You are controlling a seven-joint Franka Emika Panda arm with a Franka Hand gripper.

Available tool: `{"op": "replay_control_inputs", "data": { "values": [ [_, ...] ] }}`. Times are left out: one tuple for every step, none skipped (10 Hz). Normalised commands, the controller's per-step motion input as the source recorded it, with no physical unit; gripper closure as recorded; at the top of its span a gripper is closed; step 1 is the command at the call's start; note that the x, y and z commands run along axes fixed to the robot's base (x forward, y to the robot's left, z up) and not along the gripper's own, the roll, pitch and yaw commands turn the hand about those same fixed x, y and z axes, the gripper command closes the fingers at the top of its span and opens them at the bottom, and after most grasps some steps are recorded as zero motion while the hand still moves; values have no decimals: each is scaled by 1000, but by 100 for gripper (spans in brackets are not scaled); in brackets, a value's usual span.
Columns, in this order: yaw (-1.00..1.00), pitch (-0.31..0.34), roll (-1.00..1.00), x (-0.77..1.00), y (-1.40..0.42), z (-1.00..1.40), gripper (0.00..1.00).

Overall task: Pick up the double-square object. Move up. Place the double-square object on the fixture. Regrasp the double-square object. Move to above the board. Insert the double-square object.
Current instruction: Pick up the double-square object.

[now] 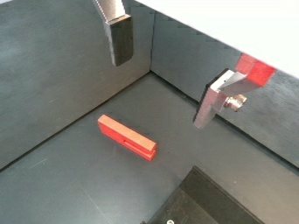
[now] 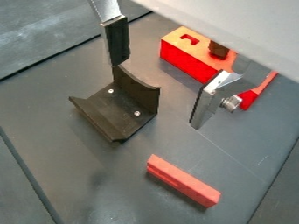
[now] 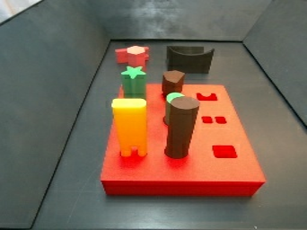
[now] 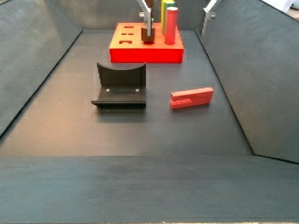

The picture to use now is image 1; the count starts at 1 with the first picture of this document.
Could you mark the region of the gripper right finger silver with bolt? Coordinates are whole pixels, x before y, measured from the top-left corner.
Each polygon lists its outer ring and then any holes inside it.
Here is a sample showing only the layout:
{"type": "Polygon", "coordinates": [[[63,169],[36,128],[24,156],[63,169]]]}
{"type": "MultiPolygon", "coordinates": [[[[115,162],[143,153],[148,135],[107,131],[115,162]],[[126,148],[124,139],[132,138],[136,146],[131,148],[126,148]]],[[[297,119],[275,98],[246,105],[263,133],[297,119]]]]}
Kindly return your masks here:
{"type": "Polygon", "coordinates": [[[242,53],[235,69],[226,69],[206,86],[194,125],[203,129],[223,109],[238,112],[247,101],[243,94],[262,88],[275,71],[273,66],[242,53]]]}

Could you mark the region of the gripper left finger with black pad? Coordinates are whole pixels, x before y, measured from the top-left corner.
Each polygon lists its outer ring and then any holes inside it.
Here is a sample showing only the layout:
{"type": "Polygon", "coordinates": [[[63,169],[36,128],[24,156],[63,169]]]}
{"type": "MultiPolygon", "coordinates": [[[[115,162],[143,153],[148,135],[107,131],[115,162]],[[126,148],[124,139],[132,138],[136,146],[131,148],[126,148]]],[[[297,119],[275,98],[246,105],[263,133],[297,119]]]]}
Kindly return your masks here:
{"type": "Polygon", "coordinates": [[[134,20],[122,0],[92,0],[103,19],[112,64],[119,67],[134,56],[134,20]]]}

